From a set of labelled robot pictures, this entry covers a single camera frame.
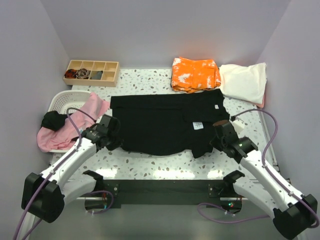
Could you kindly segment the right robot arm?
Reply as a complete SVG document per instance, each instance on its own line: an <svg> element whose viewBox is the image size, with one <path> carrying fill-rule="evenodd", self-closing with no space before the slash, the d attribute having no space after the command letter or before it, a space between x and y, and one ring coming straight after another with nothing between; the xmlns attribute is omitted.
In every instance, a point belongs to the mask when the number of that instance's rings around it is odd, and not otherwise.
<svg viewBox="0 0 320 240"><path fill-rule="evenodd" d="M305 195L285 180L262 156L258 146L248 137L239 137L233 124L221 120L213 125L211 144L250 172L259 185L253 185L244 173L235 170L224 177L223 192L249 199L271 219L277 231L287 240L295 239L306 229L317 227L318 201Z"/></svg>

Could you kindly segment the black t-shirt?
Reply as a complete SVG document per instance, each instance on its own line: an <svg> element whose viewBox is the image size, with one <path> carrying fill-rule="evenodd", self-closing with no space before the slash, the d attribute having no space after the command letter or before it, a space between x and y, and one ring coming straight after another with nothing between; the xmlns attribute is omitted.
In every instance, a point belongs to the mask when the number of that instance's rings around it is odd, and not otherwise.
<svg viewBox="0 0 320 240"><path fill-rule="evenodd" d="M127 152L169 156L190 150L199 158L213 150L214 123L229 120L219 89L200 93L112 96Z"/></svg>

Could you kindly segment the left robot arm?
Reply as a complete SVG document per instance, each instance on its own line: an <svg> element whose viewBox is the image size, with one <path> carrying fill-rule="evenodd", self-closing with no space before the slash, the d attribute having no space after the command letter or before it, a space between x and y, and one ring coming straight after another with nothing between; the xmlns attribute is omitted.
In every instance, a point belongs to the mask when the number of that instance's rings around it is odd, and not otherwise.
<svg viewBox="0 0 320 240"><path fill-rule="evenodd" d="M88 193L99 196L105 189L102 175L86 170L78 180L70 181L70 177L98 151L120 147L120 127L117 118L103 115L99 123L81 133L75 145L55 164L39 174L30 173L24 181L22 209L52 223L61 215L65 205L78 197Z"/></svg>

